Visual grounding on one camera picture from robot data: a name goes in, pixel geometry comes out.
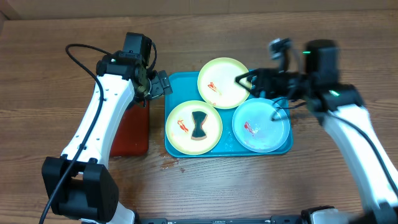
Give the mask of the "green plate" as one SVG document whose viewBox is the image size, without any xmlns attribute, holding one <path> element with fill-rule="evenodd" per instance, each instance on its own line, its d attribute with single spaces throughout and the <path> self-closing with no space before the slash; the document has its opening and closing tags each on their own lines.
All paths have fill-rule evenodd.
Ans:
<svg viewBox="0 0 398 224">
<path fill-rule="evenodd" d="M 200 141 L 191 139 L 194 123 L 192 113 L 205 112 L 208 117 L 203 124 L 207 138 Z M 198 100 L 190 100 L 176 106 L 168 115 L 165 125 L 167 139 L 176 150 L 183 154 L 196 156 L 212 150 L 219 142 L 223 132 L 221 116 L 214 107 Z"/>
<path fill-rule="evenodd" d="M 235 82 L 249 70 L 240 61 L 220 57 L 206 63 L 199 72 L 197 87 L 200 96 L 219 109 L 231 109 L 247 100 L 249 92 Z"/>
</svg>

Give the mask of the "green plate back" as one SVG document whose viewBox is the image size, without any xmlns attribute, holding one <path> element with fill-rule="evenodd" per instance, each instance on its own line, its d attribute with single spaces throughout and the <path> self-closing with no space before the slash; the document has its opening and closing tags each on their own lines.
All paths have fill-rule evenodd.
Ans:
<svg viewBox="0 0 398 224">
<path fill-rule="evenodd" d="M 247 100 L 249 92 L 235 82 L 249 70 L 240 61 L 220 57 L 206 63 L 199 72 L 197 87 L 200 96 L 219 109 L 231 109 Z"/>
</svg>

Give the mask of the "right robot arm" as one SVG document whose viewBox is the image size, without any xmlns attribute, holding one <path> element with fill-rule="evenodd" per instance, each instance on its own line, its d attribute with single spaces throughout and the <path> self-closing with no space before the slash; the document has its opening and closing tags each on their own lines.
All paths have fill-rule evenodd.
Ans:
<svg viewBox="0 0 398 224">
<path fill-rule="evenodd" d="M 246 89 L 256 98 L 302 100 L 320 126 L 340 149 L 358 187 L 364 214 L 355 216 L 332 206 L 308 208 L 302 223 L 397 223 L 397 169 L 392 164 L 371 124 L 359 91 L 340 83 L 339 48 L 328 39 L 306 43 L 302 56 L 290 39 L 269 44 L 278 68 L 257 68 L 235 78 L 251 83 Z"/>
</svg>

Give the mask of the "light blue plate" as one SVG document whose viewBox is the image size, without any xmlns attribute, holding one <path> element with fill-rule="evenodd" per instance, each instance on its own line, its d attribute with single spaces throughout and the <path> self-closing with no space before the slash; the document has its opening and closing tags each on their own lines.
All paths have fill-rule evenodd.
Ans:
<svg viewBox="0 0 398 224">
<path fill-rule="evenodd" d="M 290 121 L 271 121 L 274 101 L 252 98 L 238 106 L 232 118 L 232 130 L 236 139 L 252 152 L 266 153 L 280 148 L 290 133 Z M 280 110 L 277 117 L 287 116 Z"/>
</svg>

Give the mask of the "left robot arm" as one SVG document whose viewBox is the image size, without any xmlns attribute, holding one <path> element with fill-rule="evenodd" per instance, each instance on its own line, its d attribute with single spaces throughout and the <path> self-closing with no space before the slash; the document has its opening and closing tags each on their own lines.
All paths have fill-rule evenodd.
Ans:
<svg viewBox="0 0 398 224">
<path fill-rule="evenodd" d="M 39 223 L 48 212 L 82 223 L 139 223 L 138 215 L 119 201 L 109 173 L 109 157 L 124 112 L 135 105 L 172 93 L 165 71 L 154 69 L 155 43 L 144 34 L 128 32 L 122 50 L 103 52 L 92 72 L 65 47 L 67 55 L 94 79 L 85 115 L 60 157 L 47 157 L 42 177 L 49 197 Z"/>
</svg>

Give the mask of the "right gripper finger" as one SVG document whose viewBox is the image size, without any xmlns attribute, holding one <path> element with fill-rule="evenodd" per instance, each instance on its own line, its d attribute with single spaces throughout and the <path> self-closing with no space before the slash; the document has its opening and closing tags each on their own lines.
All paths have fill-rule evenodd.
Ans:
<svg viewBox="0 0 398 224">
<path fill-rule="evenodd" d="M 258 89 L 253 80 L 257 78 L 256 72 L 247 72 L 235 77 L 235 83 L 244 88 L 249 93 L 257 93 Z"/>
<path fill-rule="evenodd" d="M 287 116 L 284 116 L 284 117 L 277 117 L 277 115 L 279 114 L 279 111 L 280 110 L 294 110 L 294 109 L 297 109 L 297 108 L 299 108 L 299 107 L 302 107 L 302 106 L 306 106 L 307 105 L 307 103 L 304 101 L 304 102 L 301 102 L 301 103 L 299 103 L 299 104 L 297 104 L 297 105 L 295 105 L 295 106 L 288 106 L 288 107 L 281 107 L 280 105 L 279 105 L 279 102 L 280 101 L 283 101 L 283 103 L 285 104 L 289 104 L 289 99 L 288 98 L 279 98 L 278 100 L 275 100 L 273 103 L 272 103 L 272 106 L 273 106 L 273 108 L 275 109 L 274 110 L 274 112 L 272 113 L 272 115 L 271 115 L 271 121 L 281 121 L 281 120 L 285 120 L 285 119 L 289 119 L 289 117 L 287 117 Z"/>
</svg>

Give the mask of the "dark blue sponge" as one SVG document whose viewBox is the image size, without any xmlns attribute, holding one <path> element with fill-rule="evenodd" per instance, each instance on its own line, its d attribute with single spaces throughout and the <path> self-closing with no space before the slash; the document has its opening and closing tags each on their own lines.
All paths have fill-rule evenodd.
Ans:
<svg viewBox="0 0 398 224">
<path fill-rule="evenodd" d="M 192 113 L 192 119 L 194 123 L 194 129 L 192 131 L 191 139 L 195 141 L 204 140 L 207 138 L 206 132 L 203 129 L 208 115 L 202 111 L 194 111 Z"/>
</svg>

